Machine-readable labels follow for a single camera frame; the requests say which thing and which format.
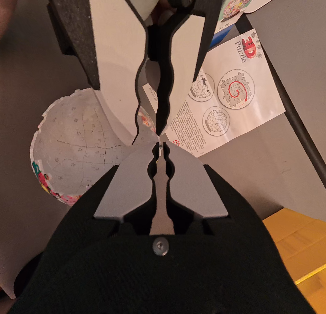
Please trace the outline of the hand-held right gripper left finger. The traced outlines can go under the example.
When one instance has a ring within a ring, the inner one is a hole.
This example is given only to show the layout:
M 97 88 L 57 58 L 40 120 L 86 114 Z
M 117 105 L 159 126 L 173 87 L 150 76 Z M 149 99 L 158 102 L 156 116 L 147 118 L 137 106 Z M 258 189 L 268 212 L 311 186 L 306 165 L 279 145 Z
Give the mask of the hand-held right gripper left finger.
M 150 141 L 121 162 L 94 218 L 130 223 L 138 235 L 149 235 L 157 211 L 154 176 L 160 143 Z

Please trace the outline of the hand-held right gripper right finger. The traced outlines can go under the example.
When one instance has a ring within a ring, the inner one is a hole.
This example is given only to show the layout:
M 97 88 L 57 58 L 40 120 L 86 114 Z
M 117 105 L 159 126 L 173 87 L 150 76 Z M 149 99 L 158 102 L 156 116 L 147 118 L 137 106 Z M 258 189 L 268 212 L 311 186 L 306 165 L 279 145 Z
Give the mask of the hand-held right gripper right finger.
M 191 153 L 164 142 L 168 176 L 166 208 L 176 235 L 186 234 L 193 222 L 226 218 L 229 214 L 203 163 Z

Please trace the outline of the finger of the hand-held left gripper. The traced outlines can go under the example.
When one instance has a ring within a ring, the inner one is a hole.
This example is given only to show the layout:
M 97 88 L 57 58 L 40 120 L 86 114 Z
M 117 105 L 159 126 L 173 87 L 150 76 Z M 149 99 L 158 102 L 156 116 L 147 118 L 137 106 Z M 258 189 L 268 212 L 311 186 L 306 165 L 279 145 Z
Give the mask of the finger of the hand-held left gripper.
M 173 14 L 162 26 L 149 26 L 149 57 L 160 68 L 156 133 L 165 133 L 193 83 L 205 18 Z
M 127 146 L 139 133 L 138 78 L 147 55 L 147 28 L 130 0 L 89 0 L 99 88 L 95 95 Z

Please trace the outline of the colourful puzzle ball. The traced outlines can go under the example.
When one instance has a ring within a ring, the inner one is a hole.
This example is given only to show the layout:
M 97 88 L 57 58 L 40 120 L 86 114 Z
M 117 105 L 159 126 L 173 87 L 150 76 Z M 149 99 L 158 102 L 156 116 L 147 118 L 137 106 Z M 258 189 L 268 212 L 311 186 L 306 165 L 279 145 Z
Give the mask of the colourful puzzle ball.
M 159 142 L 152 119 L 140 107 L 139 134 L 126 146 L 91 88 L 56 100 L 42 116 L 30 145 L 31 166 L 43 190 L 68 206 L 143 143 Z

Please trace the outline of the person's left forearm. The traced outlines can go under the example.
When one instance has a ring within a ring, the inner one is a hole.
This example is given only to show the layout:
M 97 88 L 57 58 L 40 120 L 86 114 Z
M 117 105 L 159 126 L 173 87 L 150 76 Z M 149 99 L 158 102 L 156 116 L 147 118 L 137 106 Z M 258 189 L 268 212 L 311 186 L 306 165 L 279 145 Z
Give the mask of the person's left forearm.
M 0 0 L 0 38 L 2 39 L 18 0 Z

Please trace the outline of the colourful puzzle box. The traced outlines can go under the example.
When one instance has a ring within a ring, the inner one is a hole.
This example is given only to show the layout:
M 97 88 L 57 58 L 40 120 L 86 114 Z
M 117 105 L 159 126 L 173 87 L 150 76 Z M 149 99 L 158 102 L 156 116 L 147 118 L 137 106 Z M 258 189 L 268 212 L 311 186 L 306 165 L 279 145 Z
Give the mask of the colourful puzzle box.
M 223 0 L 210 47 L 220 43 L 252 0 Z

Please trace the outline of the person's left hand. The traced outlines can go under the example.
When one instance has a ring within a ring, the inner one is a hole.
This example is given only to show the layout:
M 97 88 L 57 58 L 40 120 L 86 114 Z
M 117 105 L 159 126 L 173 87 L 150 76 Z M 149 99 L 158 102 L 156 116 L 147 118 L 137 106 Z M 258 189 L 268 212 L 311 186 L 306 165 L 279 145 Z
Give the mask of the person's left hand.
M 157 3 L 150 14 L 150 19 L 153 25 L 162 26 L 173 14 L 176 13 L 176 8 L 172 8 L 169 4 Z

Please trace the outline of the white instruction leaflet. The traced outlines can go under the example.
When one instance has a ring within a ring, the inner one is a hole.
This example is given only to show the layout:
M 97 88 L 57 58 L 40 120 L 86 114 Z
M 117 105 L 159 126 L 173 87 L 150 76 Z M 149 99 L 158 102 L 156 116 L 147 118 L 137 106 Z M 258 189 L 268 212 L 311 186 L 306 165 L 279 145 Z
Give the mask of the white instruction leaflet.
M 210 50 L 167 139 L 204 155 L 285 112 L 255 29 Z

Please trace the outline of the yellow cardboard box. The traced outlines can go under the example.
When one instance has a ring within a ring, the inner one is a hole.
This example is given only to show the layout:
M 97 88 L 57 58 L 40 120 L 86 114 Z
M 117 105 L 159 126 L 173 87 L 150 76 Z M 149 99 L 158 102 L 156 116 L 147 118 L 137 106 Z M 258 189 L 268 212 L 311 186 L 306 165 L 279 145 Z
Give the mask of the yellow cardboard box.
M 291 278 L 318 314 L 326 313 L 326 223 L 283 208 L 263 220 Z

